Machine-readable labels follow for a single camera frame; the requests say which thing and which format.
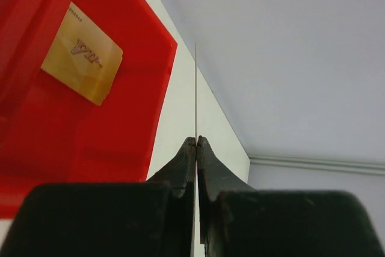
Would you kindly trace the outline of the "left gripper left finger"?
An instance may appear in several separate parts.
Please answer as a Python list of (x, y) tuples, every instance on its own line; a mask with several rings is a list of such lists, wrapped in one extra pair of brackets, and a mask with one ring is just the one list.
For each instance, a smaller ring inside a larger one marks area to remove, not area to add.
[(2, 256), (191, 256), (196, 140), (145, 182), (44, 184), (25, 198)]

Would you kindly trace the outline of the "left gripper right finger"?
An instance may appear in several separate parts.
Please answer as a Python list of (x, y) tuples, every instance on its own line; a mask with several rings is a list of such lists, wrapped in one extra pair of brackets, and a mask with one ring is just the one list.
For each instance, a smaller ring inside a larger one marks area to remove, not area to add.
[(256, 190), (197, 142), (206, 256), (383, 256), (362, 203), (346, 191)]

